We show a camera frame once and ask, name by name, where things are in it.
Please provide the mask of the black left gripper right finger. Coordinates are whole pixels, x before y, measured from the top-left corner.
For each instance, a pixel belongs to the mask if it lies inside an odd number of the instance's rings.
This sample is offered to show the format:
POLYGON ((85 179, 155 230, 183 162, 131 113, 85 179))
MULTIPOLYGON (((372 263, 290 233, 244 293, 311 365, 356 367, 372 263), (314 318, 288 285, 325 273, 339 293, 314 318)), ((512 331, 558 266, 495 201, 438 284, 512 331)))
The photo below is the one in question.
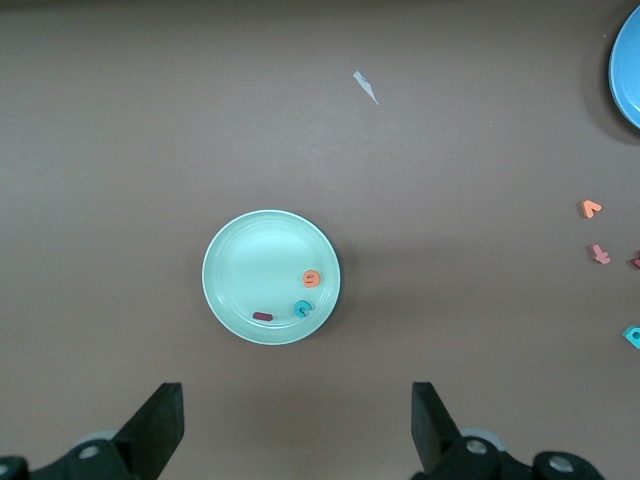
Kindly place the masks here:
POLYGON ((527 465, 480 436, 462 434, 429 382, 412 385, 411 434, 422 465, 411 480, 606 480, 568 452, 542 451, 527 465))

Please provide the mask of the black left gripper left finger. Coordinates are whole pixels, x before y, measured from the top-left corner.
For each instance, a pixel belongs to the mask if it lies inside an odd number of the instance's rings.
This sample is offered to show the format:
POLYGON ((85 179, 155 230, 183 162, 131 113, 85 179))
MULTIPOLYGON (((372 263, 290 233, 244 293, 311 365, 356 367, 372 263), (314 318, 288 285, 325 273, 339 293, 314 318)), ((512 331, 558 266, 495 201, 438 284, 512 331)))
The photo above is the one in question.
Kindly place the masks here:
POLYGON ((0 480, 158 480, 184 429, 182 385, 164 383, 112 438, 82 442, 37 470, 0 456, 0 480))

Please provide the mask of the green plate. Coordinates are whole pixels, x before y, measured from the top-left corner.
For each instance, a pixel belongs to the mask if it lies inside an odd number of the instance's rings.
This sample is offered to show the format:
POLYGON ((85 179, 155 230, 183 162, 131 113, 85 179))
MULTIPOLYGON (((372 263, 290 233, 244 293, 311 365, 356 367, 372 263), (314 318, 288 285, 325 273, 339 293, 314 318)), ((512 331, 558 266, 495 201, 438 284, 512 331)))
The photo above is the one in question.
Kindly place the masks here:
POLYGON ((207 304, 225 328, 251 343, 279 346, 312 335, 330 318, 341 268, 331 242, 312 222, 287 211, 259 210, 231 220, 214 236, 201 280, 207 304), (318 287, 304 287, 307 270, 320 273, 318 287), (313 305, 305 318, 293 312, 299 300, 313 305), (254 312, 273 320, 255 320, 254 312))

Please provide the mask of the white paper scrap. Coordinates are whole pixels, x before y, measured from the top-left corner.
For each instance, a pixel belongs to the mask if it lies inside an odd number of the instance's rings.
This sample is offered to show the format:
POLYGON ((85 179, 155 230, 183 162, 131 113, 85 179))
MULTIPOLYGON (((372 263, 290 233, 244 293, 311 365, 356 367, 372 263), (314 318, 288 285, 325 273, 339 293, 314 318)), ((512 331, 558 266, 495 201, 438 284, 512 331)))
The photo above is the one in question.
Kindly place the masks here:
POLYGON ((376 97, 373 87, 371 83, 366 79, 366 77, 360 71, 355 71, 353 73, 353 78, 356 80, 356 82, 362 88, 362 90, 367 93, 367 95, 371 98, 371 100, 376 105, 380 105, 380 102, 376 97))

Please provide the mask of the blue plate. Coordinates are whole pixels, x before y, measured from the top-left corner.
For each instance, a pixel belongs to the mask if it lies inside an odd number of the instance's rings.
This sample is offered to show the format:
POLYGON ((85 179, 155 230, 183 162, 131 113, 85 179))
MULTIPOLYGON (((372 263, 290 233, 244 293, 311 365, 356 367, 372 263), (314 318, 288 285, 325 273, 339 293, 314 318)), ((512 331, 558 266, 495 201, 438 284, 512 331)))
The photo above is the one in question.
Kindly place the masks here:
POLYGON ((640 130, 640 4, 616 36, 609 58, 608 80, 616 107, 640 130))

